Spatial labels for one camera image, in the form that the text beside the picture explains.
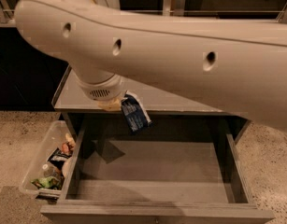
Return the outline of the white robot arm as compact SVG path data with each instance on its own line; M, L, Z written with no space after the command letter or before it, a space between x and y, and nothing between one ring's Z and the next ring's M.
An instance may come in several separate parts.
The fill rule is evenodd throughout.
M287 24L143 15L95 0L20 0L34 48L94 84L114 74L287 132Z

